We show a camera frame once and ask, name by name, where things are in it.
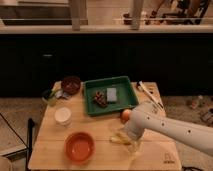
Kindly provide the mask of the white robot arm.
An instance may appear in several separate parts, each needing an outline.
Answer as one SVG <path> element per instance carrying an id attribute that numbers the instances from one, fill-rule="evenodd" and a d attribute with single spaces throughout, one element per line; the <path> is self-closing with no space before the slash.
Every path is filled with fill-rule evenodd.
<path id="1" fill-rule="evenodd" d="M 128 141 L 138 141 L 146 129 L 213 157 L 213 128 L 160 116 L 158 109 L 148 101 L 136 106 L 129 120 L 116 133 Z"/>

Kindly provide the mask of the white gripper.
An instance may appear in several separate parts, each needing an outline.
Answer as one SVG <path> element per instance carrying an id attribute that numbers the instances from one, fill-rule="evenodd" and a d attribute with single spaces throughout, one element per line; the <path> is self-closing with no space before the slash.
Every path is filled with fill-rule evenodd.
<path id="1" fill-rule="evenodd" d="M 127 121 L 124 125 L 124 131 L 132 139 L 130 141 L 130 152 L 137 153 L 140 150 L 141 140 L 139 140 L 145 131 L 144 127 L 137 125 L 133 121 Z M 123 131 L 116 131 L 115 135 L 123 142 L 128 143 L 128 137 Z"/>

